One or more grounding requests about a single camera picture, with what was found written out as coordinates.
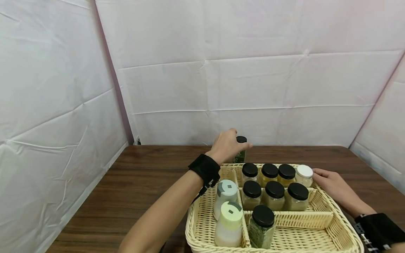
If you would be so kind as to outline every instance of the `bottle label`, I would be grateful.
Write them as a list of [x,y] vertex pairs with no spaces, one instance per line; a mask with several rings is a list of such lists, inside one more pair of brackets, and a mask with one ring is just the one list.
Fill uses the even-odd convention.
[[236,154],[235,158],[233,159],[233,162],[235,164],[244,163],[245,162],[245,154],[246,154],[246,150],[242,150],[241,152]]

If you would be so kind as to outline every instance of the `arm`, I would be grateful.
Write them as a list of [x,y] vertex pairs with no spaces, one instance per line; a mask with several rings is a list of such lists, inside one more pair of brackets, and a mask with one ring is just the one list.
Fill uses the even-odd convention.
[[[322,187],[353,218],[361,214],[371,215],[376,213],[371,206],[360,199],[338,173],[317,168],[313,169],[313,172],[315,183]],[[405,242],[394,244],[390,250],[384,252],[404,253]]]
[[[222,164],[241,150],[252,147],[250,143],[238,143],[236,133],[234,128],[221,132],[206,155]],[[202,186],[203,180],[194,171],[187,171],[139,218],[123,239],[118,252],[159,252]]]

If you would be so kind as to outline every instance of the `white backdrop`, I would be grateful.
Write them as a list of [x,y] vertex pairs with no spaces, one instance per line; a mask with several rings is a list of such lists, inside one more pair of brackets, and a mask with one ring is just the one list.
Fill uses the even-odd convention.
[[405,48],[405,2],[96,0],[142,144],[348,147]]
[[405,194],[405,57],[350,149]]
[[0,1],[0,252],[44,252],[127,145],[82,0]]

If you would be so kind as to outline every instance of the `wrist strap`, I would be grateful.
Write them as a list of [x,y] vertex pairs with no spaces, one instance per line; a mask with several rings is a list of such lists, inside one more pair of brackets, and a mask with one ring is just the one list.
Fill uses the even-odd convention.
[[209,187],[214,187],[219,181],[219,170],[221,166],[217,164],[211,157],[201,154],[189,166],[189,170],[194,171],[199,175],[204,185],[200,190],[199,196],[203,195]]
[[385,213],[360,215],[354,220],[354,228],[372,253],[389,250],[392,244],[405,242],[405,232]]

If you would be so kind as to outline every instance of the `spice jar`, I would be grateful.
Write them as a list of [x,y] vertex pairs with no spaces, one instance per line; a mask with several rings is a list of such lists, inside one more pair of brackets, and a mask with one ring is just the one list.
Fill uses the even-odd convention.
[[304,185],[305,187],[312,186],[312,175],[313,171],[311,167],[301,164],[297,167],[297,174],[295,176],[295,181]]
[[221,206],[226,201],[236,201],[238,187],[237,185],[228,179],[224,179],[218,183],[217,195],[214,202],[214,217],[219,219],[221,213]]
[[245,163],[242,167],[242,185],[246,181],[257,181],[257,166],[252,163]]
[[221,247],[238,247],[242,240],[242,216],[240,205],[226,201],[221,206],[220,219],[215,228],[215,244]]
[[[236,141],[239,143],[247,142],[247,138],[245,136],[236,136]],[[246,150],[242,150],[241,152],[237,153],[233,159],[235,164],[241,164],[245,162],[246,158]]]
[[308,189],[300,183],[288,186],[284,202],[284,211],[305,211],[308,207]]
[[267,182],[277,181],[278,168],[274,164],[263,164],[262,173],[259,176],[259,184],[261,187],[266,187]]
[[268,206],[273,211],[283,210],[284,187],[276,181],[268,182],[262,195],[262,204]]
[[253,209],[247,226],[250,243],[255,248],[269,249],[273,240],[275,225],[273,211],[264,205]]
[[244,210],[253,210],[260,204],[260,195],[262,188],[256,181],[247,181],[243,185],[242,205]]
[[295,169],[289,164],[280,165],[277,180],[284,187],[288,187],[292,182],[295,181]]

